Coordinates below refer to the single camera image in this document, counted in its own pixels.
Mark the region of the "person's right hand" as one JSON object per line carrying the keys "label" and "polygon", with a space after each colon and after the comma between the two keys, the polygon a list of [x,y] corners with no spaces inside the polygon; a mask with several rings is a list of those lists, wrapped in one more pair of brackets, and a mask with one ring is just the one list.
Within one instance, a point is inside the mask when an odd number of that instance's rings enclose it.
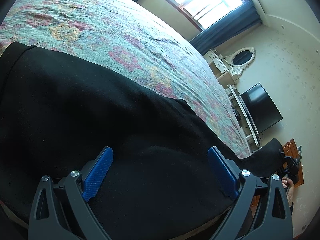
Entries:
{"label": "person's right hand", "polygon": [[281,179],[281,183],[283,185],[283,188],[285,189],[286,191],[286,196],[287,196],[287,200],[288,200],[288,203],[289,203],[289,207],[293,207],[293,193],[294,193],[294,183],[293,181],[287,177],[287,176],[284,176],[282,179]]}

